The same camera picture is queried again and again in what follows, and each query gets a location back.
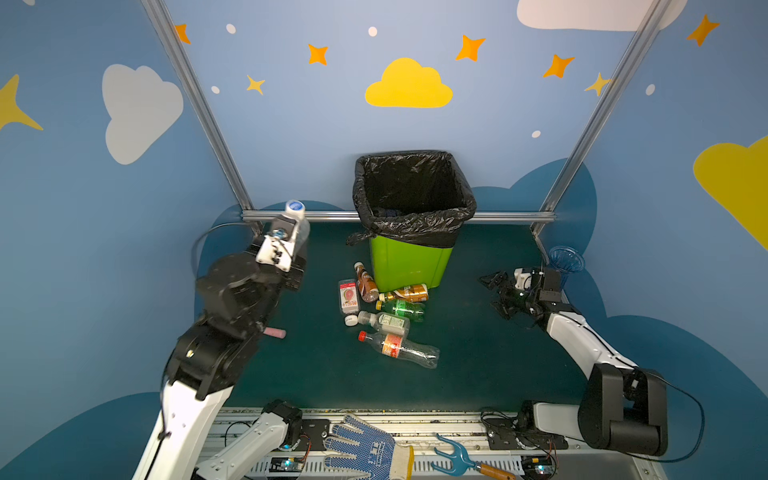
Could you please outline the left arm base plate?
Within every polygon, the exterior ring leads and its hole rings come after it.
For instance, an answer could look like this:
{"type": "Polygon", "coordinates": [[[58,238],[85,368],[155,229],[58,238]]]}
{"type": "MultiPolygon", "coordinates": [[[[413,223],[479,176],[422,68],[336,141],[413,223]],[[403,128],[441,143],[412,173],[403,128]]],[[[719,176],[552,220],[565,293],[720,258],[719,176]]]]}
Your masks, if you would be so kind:
{"type": "Polygon", "coordinates": [[[303,419],[300,427],[289,430],[279,449],[286,452],[325,451],[324,440],[330,434],[330,427],[328,419],[303,419]]]}

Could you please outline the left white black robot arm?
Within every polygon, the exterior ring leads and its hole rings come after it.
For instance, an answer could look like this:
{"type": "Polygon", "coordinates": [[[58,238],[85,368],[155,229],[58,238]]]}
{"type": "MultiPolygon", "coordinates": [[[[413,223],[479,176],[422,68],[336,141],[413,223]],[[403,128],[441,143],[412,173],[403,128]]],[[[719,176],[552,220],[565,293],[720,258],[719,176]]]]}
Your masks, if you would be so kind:
{"type": "Polygon", "coordinates": [[[296,291],[307,264],[301,247],[288,271],[257,260],[259,237],[217,259],[197,278],[198,320],[177,341],[161,376],[161,408],[133,476],[136,479],[241,479],[274,450],[301,441],[303,414],[277,399],[210,460],[200,457],[213,421],[258,350],[285,290],[296,291]]]}

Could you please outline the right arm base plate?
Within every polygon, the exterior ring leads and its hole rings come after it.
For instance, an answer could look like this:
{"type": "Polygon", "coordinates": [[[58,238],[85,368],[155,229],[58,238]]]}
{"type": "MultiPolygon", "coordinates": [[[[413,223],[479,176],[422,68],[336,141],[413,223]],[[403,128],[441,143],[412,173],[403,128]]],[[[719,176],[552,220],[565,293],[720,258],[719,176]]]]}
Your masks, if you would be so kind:
{"type": "Polygon", "coordinates": [[[510,417],[503,412],[482,412],[480,421],[485,427],[491,450],[536,450],[547,453],[569,448],[563,436],[543,432],[535,427],[520,426],[516,416],[510,417]]]}

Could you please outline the long orange label red-cap bottle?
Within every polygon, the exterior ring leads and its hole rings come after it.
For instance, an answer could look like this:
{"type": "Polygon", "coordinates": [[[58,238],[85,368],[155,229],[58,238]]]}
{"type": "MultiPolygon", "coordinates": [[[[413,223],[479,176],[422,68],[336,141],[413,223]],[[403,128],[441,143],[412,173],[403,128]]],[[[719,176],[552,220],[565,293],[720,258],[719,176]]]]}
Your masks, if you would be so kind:
{"type": "Polygon", "coordinates": [[[391,333],[361,331],[358,340],[374,351],[389,358],[414,363],[426,369],[436,369],[440,350],[434,346],[419,344],[391,333]]]}

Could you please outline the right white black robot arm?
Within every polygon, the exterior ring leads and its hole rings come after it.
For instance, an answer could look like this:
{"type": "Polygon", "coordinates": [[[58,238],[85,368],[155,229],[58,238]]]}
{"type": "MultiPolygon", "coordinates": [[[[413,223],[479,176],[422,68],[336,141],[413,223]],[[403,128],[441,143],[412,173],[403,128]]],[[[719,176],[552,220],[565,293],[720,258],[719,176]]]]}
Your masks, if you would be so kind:
{"type": "Polygon", "coordinates": [[[568,353],[587,384],[578,405],[526,401],[516,428],[553,434],[593,449],[662,456],[668,447],[667,391],[663,377],[620,354],[571,305],[552,268],[517,268],[482,276],[498,294],[491,305],[505,319],[526,314],[568,353]]]}

